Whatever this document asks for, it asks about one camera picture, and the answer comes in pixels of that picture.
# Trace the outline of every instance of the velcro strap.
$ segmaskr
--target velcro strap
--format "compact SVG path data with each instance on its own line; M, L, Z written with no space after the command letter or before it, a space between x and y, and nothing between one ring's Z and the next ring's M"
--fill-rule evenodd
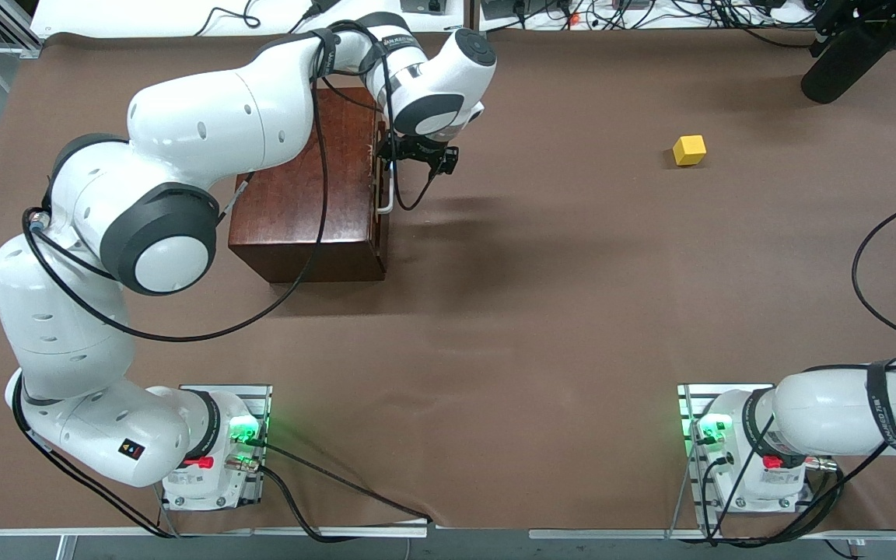
M373 43L369 52L366 53L366 56L362 59L362 64L359 64L359 73L364 74L368 72L373 66L376 66L378 61L383 60L383 57L388 56L389 53L399 49L405 49L406 47L418 47L419 49L420 43L417 43L416 37L412 35L390 35L388 37L383 37L380 42Z
M323 43L323 49L320 49L320 64L314 69L316 74L313 75L313 79L320 79L334 71L334 60L338 52L338 36L327 28L314 29L310 33L320 37L320 42Z
M894 450L896 450L896 421L890 410L890 398L887 396L887 366L895 361L896 358L885 359L866 366L866 395L870 401L870 411L884 442Z
M205 390L183 390L188 390L189 393L193 393L196 397L202 398L203 403L206 403L206 412L209 414L209 423L206 425L206 433L202 436L202 440L196 444L196 447L192 447L192 449L189 450L189 453L185 454L184 458L184 460L197 460L199 457L206 457L206 455L209 454L209 450L213 449L213 444L216 443L216 436L220 433L220 407L216 404L216 401L213 400L213 397L210 397L210 394L206 393ZM185 463L178 465L178 468L182 467L185 467Z

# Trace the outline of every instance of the yellow cube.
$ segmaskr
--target yellow cube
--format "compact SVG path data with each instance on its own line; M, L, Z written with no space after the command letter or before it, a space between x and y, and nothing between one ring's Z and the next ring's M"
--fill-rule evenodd
M706 155L707 148L701 135L680 137L676 145L673 145L673 156L676 157L677 166L696 166Z

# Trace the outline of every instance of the black square sticker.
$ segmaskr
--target black square sticker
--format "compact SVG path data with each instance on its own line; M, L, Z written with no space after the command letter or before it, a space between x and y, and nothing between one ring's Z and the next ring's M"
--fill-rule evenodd
M124 439L124 442L120 445L120 453L127 455L132 460L139 460L140 454L143 453L143 446L137 442L131 442L129 439Z

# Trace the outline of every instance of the gray floor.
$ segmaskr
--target gray floor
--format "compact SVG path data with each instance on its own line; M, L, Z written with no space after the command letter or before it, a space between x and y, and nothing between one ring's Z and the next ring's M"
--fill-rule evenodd
M16 62L0 57L0 72L15 73ZM6 95L0 88L0 114ZM72 487L72 492L81 492ZM57 550L56 537L0 537L0 560L49 559ZM222 558L399 559L406 552L401 539L363 539L336 545L320 545L296 537L203 537L169 542L151 537L82 537L75 549L77 560L164 558L205 560ZM896 558L896 542L871 541L864 554L872 560ZM410 557L441 559L659 559L683 558L732 560L837 560L820 541L801 541L760 550L737 550L728 546L687 545L658 541L533 541L525 531L434 530L426 539L412 541Z

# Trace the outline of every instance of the white table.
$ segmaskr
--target white table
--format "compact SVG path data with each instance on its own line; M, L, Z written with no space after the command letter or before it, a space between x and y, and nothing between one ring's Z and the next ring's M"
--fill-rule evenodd
M412 31L446 32L464 24L469 0L443 0L444 15L408 13L403 19ZM33 17L33 32L42 39L54 33L75 33L99 39L128 37L187 37L206 21L216 6L241 13L246 0L40 0ZM248 28L240 18L222 12L213 16L203 36L277 35L296 24L310 0L255 0L249 14L262 22ZM402 13L399 0L341 0L327 13L300 29L313 29L341 19L356 19L371 12Z
M701 13L703 8L693 4L694 0L677 0L678 5L672 0L655 0L652 10L627 10L625 17L618 20L620 25L629 29L680 29L680 28L708 28L716 27L715 22L699 17L693 17L685 13ZM772 20L769 21L758 10L747 4L744 0L734 2L736 10L750 25L775 25L781 26L810 22L812 13L804 9L800 0L787 0L783 7L772 10ZM611 19L615 16L612 0L572 0L569 3L570 12L579 13L579 22L572 25L572 31L593 31L604 28L607 22L600 18ZM565 16L555 8L552 1L550 11L530 16L525 21L525 27L534 31L558 31L565 29ZM487 31L495 28L509 26L509 29L520 29L520 23L516 17L487 20L483 14L482 4L479 10L479 29Z

